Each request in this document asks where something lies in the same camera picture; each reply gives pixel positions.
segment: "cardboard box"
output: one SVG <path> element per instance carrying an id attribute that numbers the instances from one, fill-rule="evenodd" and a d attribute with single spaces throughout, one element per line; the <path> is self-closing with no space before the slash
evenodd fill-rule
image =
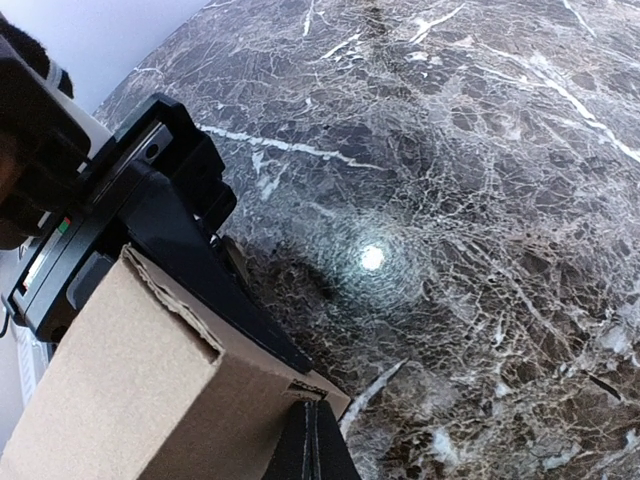
<path id="1" fill-rule="evenodd" d="M 131 248 L 69 329 L 2 480 L 260 479 L 290 406 L 349 399 L 253 344 Z"/>

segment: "marble surface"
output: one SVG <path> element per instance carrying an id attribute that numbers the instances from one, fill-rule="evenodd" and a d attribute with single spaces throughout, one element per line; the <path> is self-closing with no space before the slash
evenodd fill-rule
<path id="1" fill-rule="evenodd" d="M 364 479 L 640 478 L 640 1 L 218 0 L 155 91 Z"/>

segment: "device screen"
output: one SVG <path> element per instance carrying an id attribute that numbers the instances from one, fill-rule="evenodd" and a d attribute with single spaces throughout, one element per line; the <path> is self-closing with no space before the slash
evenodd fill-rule
<path id="1" fill-rule="evenodd" d="M 60 222 L 60 225 L 58 225 L 58 227 L 53 231 L 53 233 L 49 237 L 49 240 L 47 240 L 47 243 L 45 243 L 44 247 L 42 248 L 42 251 L 33 261 L 31 268 L 29 268 L 29 271 L 27 272 L 27 275 L 22 282 L 22 286 L 24 287 L 25 292 L 29 290 L 33 279 L 36 278 L 36 275 L 38 275 L 38 272 L 42 268 L 42 265 L 44 264 L 47 256 L 53 251 L 62 236 L 67 232 L 67 230 L 69 230 L 70 226 L 71 218 L 64 217 L 62 222 Z"/>

